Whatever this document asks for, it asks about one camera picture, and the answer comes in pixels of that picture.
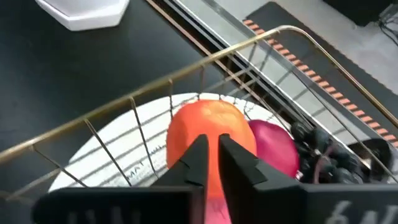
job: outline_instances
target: metal wire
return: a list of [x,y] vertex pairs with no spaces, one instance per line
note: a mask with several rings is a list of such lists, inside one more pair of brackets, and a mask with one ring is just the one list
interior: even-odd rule
[[140,132],[140,134],[141,134],[142,142],[144,143],[145,151],[146,151],[147,156],[148,156],[150,168],[152,168],[152,171],[154,172],[154,174],[156,175],[156,177],[159,178],[159,176],[158,176],[157,173],[156,173],[156,170],[155,170],[154,164],[153,164],[153,162],[152,162],[152,159],[150,158],[150,153],[149,153],[149,150],[148,150],[147,141],[145,140],[144,132],[142,131],[142,126],[141,126],[141,123],[140,123],[140,121],[139,121],[139,117],[138,117],[138,113],[137,113],[136,102],[134,101],[134,98],[133,98],[133,97],[130,97],[130,100],[131,100],[132,109],[134,110],[134,114],[136,115],[136,120],[137,120],[137,124],[138,124],[138,128],[139,128],[139,132]]
[[88,128],[90,129],[91,133],[93,133],[93,136],[95,136],[95,138],[98,140],[99,144],[102,146],[102,148],[105,150],[105,152],[107,153],[107,155],[109,156],[109,158],[111,158],[113,164],[116,166],[116,168],[118,168],[119,172],[122,174],[122,176],[124,177],[124,179],[126,180],[126,182],[129,184],[130,187],[132,187],[130,180],[127,178],[127,176],[125,175],[125,173],[123,172],[122,168],[120,168],[118,162],[116,161],[116,159],[114,159],[114,157],[112,156],[111,152],[108,150],[108,148],[106,147],[106,145],[104,144],[104,142],[102,141],[102,139],[100,138],[100,136],[98,135],[97,131],[95,130],[95,128],[93,127],[93,125],[90,123],[90,121],[88,121],[87,119],[85,120],[86,125],[88,126]]
[[72,175],[71,173],[69,173],[65,168],[63,168],[58,162],[55,162],[55,160],[49,158],[49,156],[46,156],[43,152],[40,152],[39,150],[37,150],[35,148],[34,145],[31,145],[31,150],[36,152],[37,154],[39,154],[40,156],[42,156],[45,160],[51,162],[54,166],[56,166],[58,169],[62,170],[62,172],[64,172],[66,175],[68,175],[70,178],[72,178],[74,181],[78,182],[80,185],[82,185],[83,187],[88,187],[87,185],[85,185],[81,180],[77,179],[74,175]]
[[173,119],[173,80],[169,80],[170,120]]
[[[273,116],[275,116],[279,122],[281,123],[281,125],[284,126],[284,128],[287,131],[290,131],[289,128],[286,126],[286,122],[283,121],[283,119],[280,117],[280,113],[282,112],[282,110],[274,110],[271,106],[269,106],[266,103],[266,98],[269,96],[269,93],[266,93],[265,95],[263,95],[262,97],[260,97],[257,93],[254,92],[253,88],[256,84],[258,84],[261,87],[261,80],[259,79],[259,77],[255,77],[253,74],[250,74],[249,72],[254,70],[254,69],[259,69],[259,71],[262,71],[262,69],[265,67],[268,58],[270,57],[270,52],[268,52],[268,54],[266,54],[266,56],[264,57],[263,60],[261,60],[259,63],[252,63],[252,59],[254,57],[254,54],[256,52],[256,49],[258,48],[258,42],[262,41],[268,37],[270,37],[273,34],[277,34],[280,31],[283,30],[292,30],[294,32],[298,32],[302,35],[304,35],[306,38],[308,38],[316,47],[318,47],[318,49],[323,52],[326,57],[333,63],[336,65],[336,68],[338,70],[340,70],[340,72],[356,87],[358,88],[358,90],[366,96],[366,98],[375,105],[375,107],[377,109],[379,109],[390,121],[391,123],[398,127],[398,121],[397,119],[390,114],[390,112],[388,112],[388,110],[385,109],[385,107],[383,107],[383,105],[380,104],[380,102],[378,102],[372,95],[370,95],[369,92],[367,92],[363,86],[361,86],[353,77],[352,75],[350,75],[333,57],[331,57],[331,55],[329,53],[326,52],[325,49],[323,49],[317,42],[315,42],[315,40],[310,37],[307,33],[305,33],[303,30],[296,28],[296,27],[292,27],[292,26],[281,26],[278,27],[276,29],[272,29],[270,31],[267,31],[263,34],[257,35],[247,41],[241,42],[240,44],[236,44],[233,45],[231,47],[228,47],[227,49],[221,50],[215,54],[210,55],[207,58],[204,58],[202,60],[200,60],[197,63],[194,63],[193,65],[187,66],[177,72],[171,73],[170,75],[167,75],[165,77],[162,77],[154,82],[151,82],[147,85],[144,85],[142,88],[129,93],[117,100],[114,100],[110,103],[108,103],[107,105],[104,105],[100,108],[97,108],[91,112],[89,112],[88,114],[84,114],[83,116],[74,119],[73,121],[66,123],[56,129],[53,129],[47,133],[44,133],[40,136],[37,136],[36,138],[33,138],[31,140],[28,140],[26,142],[23,142],[17,146],[14,146],[12,148],[9,148],[3,152],[0,152],[0,164],[2,164],[3,162],[9,161],[10,159],[14,159],[16,158],[18,155],[21,155],[23,152],[27,151],[28,149],[32,149],[34,150],[36,153],[38,153],[39,155],[41,155],[44,159],[50,161],[55,167],[57,167],[55,170],[51,171],[48,174],[43,175],[42,177],[39,177],[36,180],[33,180],[32,182],[28,183],[27,185],[21,187],[20,189],[12,192],[12,193],[8,193],[8,192],[3,192],[0,191],[0,197],[5,198],[7,201],[11,201],[11,200],[20,200],[22,197],[22,195],[24,193],[26,193],[28,190],[37,187],[38,185],[40,185],[41,183],[45,182],[46,180],[48,180],[49,178],[57,175],[59,172],[64,172],[66,173],[66,175],[68,175],[69,177],[71,177],[74,181],[76,181],[77,183],[79,183],[80,185],[87,187],[87,185],[85,185],[81,180],[77,179],[74,175],[72,175],[71,173],[69,173],[68,171],[65,170],[65,168],[61,167],[58,163],[56,163],[54,160],[52,160],[51,158],[49,158],[48,156],[46,156],[45,154],[43,154],[42,152],[36,150],[34,148],[34,145],[38,142],[42,142],[44,140],[50,139],[58,134],[62,134],[64,133],[66,130],[74,128],[75,126],[81,125],[83,123],[86,123],[86,125],[90,128],[90,131],[93,133],[93,136],[99,141],[99,143],[101,144],[101,147],[97,147],[96,149],[92,149],[90,152],[87,152],[86,154],[82,155],[81,157],[75,159],[72,163],[81,160],[82,158],[89,156],[92,152],[95,152],[96,150],[99,150],[101,148],[103,148],[108,155],[110,156],[112,163],[116,165],[116,167],[118,168],[119,172],[123,175],[123,177],[126,179],[126,181],[128,182],[129,185],[131,185],[130,181],[128,180],[128,178],[126,177],[126,175],[124,174],[124,171],[119,167],[118,163],[116,162],[115,158],[113,158],[113,156],[110,154],[110,152],[107,149],[107,145],[110,144],[113,141],[117,141],[118,138],[120,138],[119,136],[109,140],[108,142],[103,142],[101,140],[101,138],[98,136],[98,134],[96,133],[96,130],[94,129],[94,127],[92,127],[91,123],[88,121],[90,118],[94,117],[94,116],[98,116],[101,113],[104,113],[104,111],[109,111],[109,110],[114,110],[116,108],[119,108],[121,105],[125,105],[126,103],[130,102],[132,109],[134,111],[134,114],[136,116],[136,120],[137,120],[137,127],[133,127],[132,129],[126,131],[125,133],[122,133],[121,135],[124,135],[126,133],[130,133],[131,131],[134,131],[136,129],[140,130],[140,134],[141,134],[141,138],[142,138],[142,144],[145,147],[146,150],[146,154],[147,157],[149,159],[149,163],[151,166],[151,169],[153,171],[153,173],[156,175],[156,177],[158,177],[158,174],[154,168],[154,165],[152,163],[152,159],[147,147],[147,140],[144,137],[144,133],[142,130],[142,126],[149,123],[150,121],[152,121],[153,119],[158,118],[159,116],[161,116],[162,114],[165,113],[170,113],[170,118],[173,117],[173,113],[172,110],[178,106],[181,106],[181,103],[179,103],[178,105],[173,105],[173,100],[172,100],[172,95],[173,95],[173,86],[174,83],[183,78],[186,77],[188,74],[191,74],[193,72],[198,72],[199,76],[200,76],[200,91],[199,93],[192,97],[190,100],[194,99],[195,97],[197,97],[200,100],[200,94],[203,92],[208,92],[208,91],[213,91],[219,87],[221,87],[222,92],[224,90],[224,87],[226,85],[226,82],[236,82],[238,83],[238,87],[233,89],[232,91],[230,91],[229,93],[227,93],[228,96],[234,96],[234,103],[236,102],[236,95],[238,94],[239,91],[245,91],[247,94],[242,97],[242,100],[245,100],[249,97],[252,97],[253,99],[255,99],[257,101],[257,103],[263,107],[265,107],[267,110],[269,110]],[[232,59],[234,57],[234,55],[239,52],[239,50],[244,49],[245,47],[250,47],[252,46],[252,49],[249,53],[249,63],[247,65],[247,67],[245,69],[242,69],[238,72],[233,73],[231,71],[231,66],[232,66]],[[225,58],[228,60],[226,65],[220,64],[220,60]],[[212,86],[205,88],[205,67],[209,64],[212,63],[217,63],[224,71],[226,74],[226,77],[224,79],[222,79],[220,82],[214,83]],[[246,75],[248,75],[251,77],[250,80],[246,81]],[[375,159],[376,162],[380,163],[380,165],[383,167],[383,169],[385,169],[385,171],[391,175],[391,177],[398,182],[398,180],[396,180],[396,178],[391,174],[391,172],[389,172],[389,170],[387,169],[387,167],[383,166],[383,164],[381,163],[381,161],[370,151],[370,149],[368,149],[359,139],[358,137],[356,137],[351,130],[349,130],[349,128],[331,111],[331,109],[329,109],[329,107],[324,104],[322,102],[321,99],[319,99],[319,97],[309,88],[308,85],[305,84],[305,82],[303,82],[300,77],[298,77],[298,79],[307,87],[308,90],[305,90],[305,92],[310,91],[319,101],[321,101],[322,105],[326,108],[326,110],[328,110],[342,125],[343,127],[351,134],[353,135],[353,137],[360,143],[360,145],[362,147],[364,147]],[[142,124],[139,121],[139,117],[138,117],[138,113],[137,113],[137,109],[136,109],[136,103],[134,101],[134,98],[143,94],[143,93],[148,93],[149,91],[153,91],[153,90],[157,90],[159,88],[163,88],[165,86],[168,86],[169,88],[169,104],[170,104],[170,108],[156,116],[154,116],[153,118],[149,118],[148,120],[144,121]],[[246,117],[248,117],[248,119],[250,119],[246,108],[247,108],[247,103],[244,106],[244,114],[246,115]]]
[[[146,141],[151,141],[151,140],[155,139],[156,137],[159,137],[161,134],[166,133],[166,131],[167,131],[166,129],[161,130],[161,131],[159,131],[158,133],[155,133],[155,134],[152,135],[151,137],[147,138]],[[139,149],[139,148],[140,148],[141,146],[143,146],[143,145],[144,145],[144,143],[141,142],[141,143],[135,145],[134,147],[132,147],[132,148],[130,148],[130,149],[124,151],[123,153],[121,153],[120,155],[118,155],[117,157],[115,157],[115,159],[116,159],[116,160],[120,160],[120,159],[122,159],[122,158],[125,158],[125,157],[126,157],[128,154],[130,154],[132,151],[134,151],[134,150],[136,150],[136,149]],[[143,160],[146,159],[146,158],[147,158],[147,156],[145,156],[145,157],[143,157],[143,158],[140,158],[140,159],[139,159],[139,162],[143,161]],[[126,166],[126,167],[123,169],[123,172],[126,173],[132,166],[137,165],[139,162],[134,162],[134,163],[132,163],[132,164],[129,164],[128,166]],[[85,180],[85,179],[91,177],[92,175],[98,173],[99,171],[101,171],[102,169],[104,169],[104,168],[106,168],[107,166],[110,166],[110,165],[113,165],[113,162],[112,162],[112,161],[106,162],[106,163],[104,163],[104,164],[102,164],[102,165],[96,167],[94,170],[92,170],[92,171],[89,172],[88,174],[84,175],[83,177],[80,177],[80,180],[83,181],[83,180]],[[120,172],[114,174],[113,177],[116,178],[116,177],[119,177],[119,175],[120,175]]]
[[[259,68],[259,70],[262,72],[262,69],[264,69],[264,66],[265,66],[265,64],[266,64],[266,61],[268,61],[268,58],[269,58],[269,55],[271,54],[271,50],[272,50],[272,47],[269,47],[269,50],[267,51],[267,55],[265,56],[265,59],[262,61],[262,63],[261,63],[261,66],[260,66],[260,68]],[[307,51],[304,55],[303,55],[303,57],[301,58],[301,60],[305,60],[305,59],[308,59],[310,56],[312,56],[312,51],[311,50],[309,50],[309,51]],[[276,81],[275,82],[275,86],[279,86],[290,74],[293,74],[293,75],[295,75],[294,73],[293,73],[293,70],[296,68],[296,66],[295,65],[291,65],[291,67],[289,68],[289,70],[285,73],[285,74],[283,74],[282,75],[282,77],[280,78],[280,79],[278,79],[278,81]],[[296,98],[298,97],[298,96],[300,96],[301,94],[305,94],[306,92],[308,92],[309,91],[309,89],[308,88],[306,88],[305,90],[303,90],[301,93],[299,93],[297,96],[295,96],[295,98],[293,98],[293,101],[295,101],[295,100],[297,100]],[[270,95],[270,93],[267,93],[263,98],[266,98],[266,97],[268,97]],[[297,109],[296,109],[296,107],[291,107],[292,109],[294,109],[296,112],[297,112],[297,114],[302,118],[302,122],[303,123],[305,123],[304,125],[306,125],[308,128],[310,128],[310,127],[312,127],[312,123],[308,120],[308,118],[307,117],[305,117],[304,116],[304,114],[302,114],[301,112],[299,112]],[[282,111],[284,110],[284,108],[283,107],[281,107],[280,109],[279,109],[279,111],[277,112],[277,114],[280,114]],[[270,116],[269,118],[267,118],[266,119],[266,121],[269,121],[270,119],[272,119],[274,116],[272,115],[272,116]]]
[[[12,194],[9,192],[6,192],[4,190],[0,190],[0,198],[9,198]],[[27,206],[32,206],[33,205],[33,200],[31,198],[27,198],[27,197],[20,197],[20,196],[16,196],[14,197],[12,200],[16,200],[18,202],[20,202],[21,204],[27,205]]]

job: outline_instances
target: orange striped tape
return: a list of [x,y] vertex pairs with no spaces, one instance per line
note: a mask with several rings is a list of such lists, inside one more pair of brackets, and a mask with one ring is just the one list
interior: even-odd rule
[[[247,25],[251,30],[253,30],[257,35],[262,34],[265,30],[261,29],[252,20],[245,20],[243,24]],[[390,134],[388,130],[381,127],[379,123],[373,120],[372,117],[366,115],[363,110],[360,110],[355,104],[353,104],[347,97],[340,93],[335,87],[331,86],[327,81],[325,81],[320,75],[311,70],[308,65],[305,65],[301,60],[296,58],[295,55],[291,54],[288,49],[286,49],[282,44],[278,43],[275,39],[267,39],[268,44],[270,44],[276,51],[283,55],[287,60],[291,61],[299,70],[311,78],[315,83],[322,87],[326,92],[328,92],[334,99],[336,99],[340,104],[342,104],[347,110],[351,111],[356,117],[358,117],[362,122],[367,124],[370,128],[375,130],[380,136],[382,136],[386,141],[391,142],[395,147],[398,147],[398,139]]]

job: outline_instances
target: wire basket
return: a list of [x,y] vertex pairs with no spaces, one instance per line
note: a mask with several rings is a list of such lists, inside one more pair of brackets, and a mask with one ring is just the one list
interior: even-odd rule
[[[281,26],[220,50],[193,65],[150,82],[73,121],[3,151],[0,153],[2,167],[35,159],[43,160],[43,165],[26,167],[27,170],[21,172],[28,173],[27,177],[14,176],[14,179],[18,180],[14,184],[16,187],[1,189],[0,197],[8,203],[17,202],[31,206],[37,197],[49,189],[54,190],[60,187],[148,186],[167,171],[164,161],[165,134],[173,115],[184,103],[204,98],[228,101],[236,105],[247,119],[263,119],[290,131],[290,124],[281,115],[285,108],[275,109],[275,106],[267,102],[269,93],[266,91],[264,93],[265,89],[261,85],[262,77],[251,73],[253,71],[260,72],[269,57],[267,54],[262,61],[252,62],[253,55],[259,47],[258,43],[285,30],[298,32],[312,42],[367,99],[397,126],[396,118],[312,37],[299,28]],[[245,49],[250,51],[246,67],[238,71],[236,68],[233,70],[231,68],[233,59],[236,56],[240,57],[241,51]],[[224,78],[206,86],[206,71],[211,66],[219,67],[224,73]],[[174,95],[174,86],[177,83],[187,82],[186,80],[191,77],[196,77],[199,91]],[[361,143],[352,130],[334,114],[333,110],[329,109],[329,106],[324,104],[304,81],[302,83],[307,87],[308,92],[316,96],[319,102],[360,142],[360,145],[380,162],[372,151]],[[137,106],[137,101],[145,101],[143,99],[153,93],[162,93],[160,95],[166,96],[152,101],[151,106]],[[301,122],[308,126],[314,126],[306,114],[297,110],[297,105],[294,105],[294,102],[290,102],[290,104],[289,106],[300,114]],[[96,128],[103,126],[105,127],[101,131]],[[60,157],[71,157],[71,155],[62,153],[62,149],[66,147],[76,147],[81,150],[69,161],[59,162]],[[391,175],[392,179],[397,181],[387,167],[381,163],[380,165]],[[49,171],[40,173],[36,172],[36,169]]]

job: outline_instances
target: black table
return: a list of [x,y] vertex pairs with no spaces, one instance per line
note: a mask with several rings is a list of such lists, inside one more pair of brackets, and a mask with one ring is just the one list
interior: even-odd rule
[[358,26],[378,21],[379,15],[393,0],[324,0]]
[[[67,30],[33,0],[3,0],[0,150],[56,128],[202,57],[144,0],[131,0],[119,26],[84,32]],[[221,77],[212,67],[205,81],[210,84]],[[197,83],[198,78],[192,78],[177,84],[174,93],[198,91]],[[52,156],[65,166],[76,149],[66,145],[53,150]],[[27,153],[16,162],[0,165],[0,190],[16,190],[52,169],[51,164]],[[29,196],[46,192],[49,184],[29,192]],[[0,223],[29,222],[25,205],[0,199],[0,210]]]

